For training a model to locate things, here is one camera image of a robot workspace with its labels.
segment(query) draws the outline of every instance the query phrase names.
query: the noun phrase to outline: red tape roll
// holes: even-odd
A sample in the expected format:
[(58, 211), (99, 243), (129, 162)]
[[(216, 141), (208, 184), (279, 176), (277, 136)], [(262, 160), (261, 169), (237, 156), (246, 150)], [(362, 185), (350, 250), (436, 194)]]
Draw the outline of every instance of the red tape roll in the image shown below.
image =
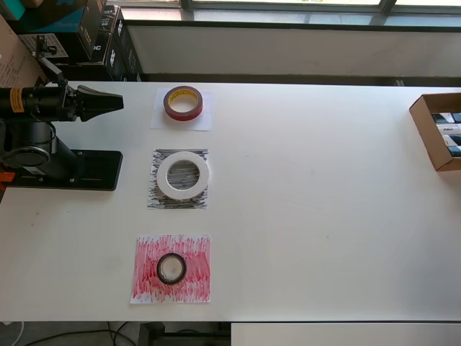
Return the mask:
[[(171, 108), (170, 104), (179, 95), (189, 95), (194, 97), (197, 100), (197, 106), (187, 112), (178, 112), (174, 110)], [(198, 117), (203, 110), (203, 97), (197, 89), (192, 88), (191, 86), (178, 86), (166, 93), (164, 98), (164, 107), (166, 114), (168, 114), (168, 116), (172, 119), (178, 121), (192, 120)]]

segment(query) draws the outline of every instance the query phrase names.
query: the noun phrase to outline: masking tape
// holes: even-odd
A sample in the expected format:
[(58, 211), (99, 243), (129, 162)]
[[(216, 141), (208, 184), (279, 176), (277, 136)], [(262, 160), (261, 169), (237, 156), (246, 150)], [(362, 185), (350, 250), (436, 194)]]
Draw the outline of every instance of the masking tape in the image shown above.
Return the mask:
[[(197, 100), (197, 105), (187, 112), (178, 112), (171, 108), (170, 104), (180, 95), (189, 95)], [(203, 97), (200, 92), (191, 86), (178, 86), (166, 93), (164, 97), (164, 108), (166, 114), (172, 119), (178, 121), (188, 121), (195, 119), (203, 110)]]
[[(190, 161), (199, 169), (199, 179), (197, 184), (187, 190), (178, 190), (170, 185), (168, 182), (168, 173), (174, 164), (180, 161)], [(193, 198), (208, 186), (208, 177), (210, 170), (204, 159), (199, 155), (191, 153), (190, 151), (180, 151), (179, 153), (172, 154), (162, 161), (157, 171), (157, 185), (160, 190), (168, 197), (174, 200), (186, 200)]]

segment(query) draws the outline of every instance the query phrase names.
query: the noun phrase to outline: cardboard box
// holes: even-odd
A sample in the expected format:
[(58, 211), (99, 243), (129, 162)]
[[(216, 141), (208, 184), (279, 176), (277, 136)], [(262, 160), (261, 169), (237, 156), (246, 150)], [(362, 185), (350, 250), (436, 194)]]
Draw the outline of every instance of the cardboard box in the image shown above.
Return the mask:
[(135, 46), (131, 40), (128, 28), (123, 24), (122, 10), (117, 5), (107, 5), (104, 8), (104, 14), (101, 21), (100, 32), (110, 32), (118, 45), (122, 54), (123, 62), (128, 71), (128, 78), (131, 81), (140, 79), (143, 69), (136, 54)]
[(21, 20), (10, 22), (27, 48), (35, 50), (38, 33), (58, 48), (46, 55), (52, 62), (89, 61), (101, 23), (106, 0), (44, 0), (27, 9)]
[(101, 32), (88, 63), (56, 64), (71, 81), (126, 81), (127, 70), (112, 34)]
[(461, 93), (424, 94), (410, 108), (429, 158), (438, 172), (461, 169), (461, 157), (452, 157), (431, 114), (460, 111)]
[(38, 62), (0, 17), (0, 87), (33, 87), (46, 82)]

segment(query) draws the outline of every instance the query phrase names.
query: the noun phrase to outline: black tape roll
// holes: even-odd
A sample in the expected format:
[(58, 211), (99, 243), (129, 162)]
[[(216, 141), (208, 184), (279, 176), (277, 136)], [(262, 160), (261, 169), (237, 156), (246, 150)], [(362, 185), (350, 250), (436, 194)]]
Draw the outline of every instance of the black tape roll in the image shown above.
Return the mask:
[[(182, 270), (179, 273), (179, 276), (177, 278), (173, 279), (173, 280), (169, 280), (169, 279), (165, 278), (164, 274), (162, 273), (162, 265), (169, 258), (177, 259), (181, 263), (181, 267), (182, 267)], [(158, 276), (158, 279), (162, 283), (164, 283), (165, 285), (175, 285), (177, 283), (180, 283), (184, 279), (184, 277), (186, 276), (186, 271), (187, 271), (187, 266), (186, 266), (186, 261), (184, 260), (184, 258), (182, 256), (178, 255), (178, 254), (174, 254), (173, 252), (171, 252), (169, 254), (164, 254), (158, 260), (158, 263), (157, 263), (157, 276)]]

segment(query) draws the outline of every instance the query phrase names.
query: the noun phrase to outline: roll of tape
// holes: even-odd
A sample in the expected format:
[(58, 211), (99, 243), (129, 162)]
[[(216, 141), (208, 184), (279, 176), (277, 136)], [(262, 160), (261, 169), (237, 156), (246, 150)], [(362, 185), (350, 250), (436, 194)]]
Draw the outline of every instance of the roll of tape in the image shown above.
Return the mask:
[[(180, 95), (189, 95), (194, 97), (197, 100), (197, 105), (187, 112), (178, 112), (174, 110), (171, 108), (170, 104)], [(168, 114), (168, 116), (172, 119), (178, 121), (192, 120), (198, 117), (203, 110), (203, 97), (197, 89), (192, 88), (191, 86), (178, 86), (166, 93), (164, 97), (164, 107), (166, 114)]]
[[(197, 184), (187, 190), (178, 190), (170, 185), (168, 182), (168, 172), (174, 164), (180, 161), (190, 161), (199, 169), (199, 179)], [(208, 186), (208, 177), (210, 170), (204, 159), (197, 154), (190, 151), (180, 151), (179, 153), (172, 154), (162, 161), (157, 171), (157, 185), (160, 190), (168, 197), (174, 200), (186, 200), (193, 198)]]
[(184, 258), (173, 252), (163, 255), (157, 263), (157, 277), (166, 285), (180, 283), (186, 276), (186, 271)]

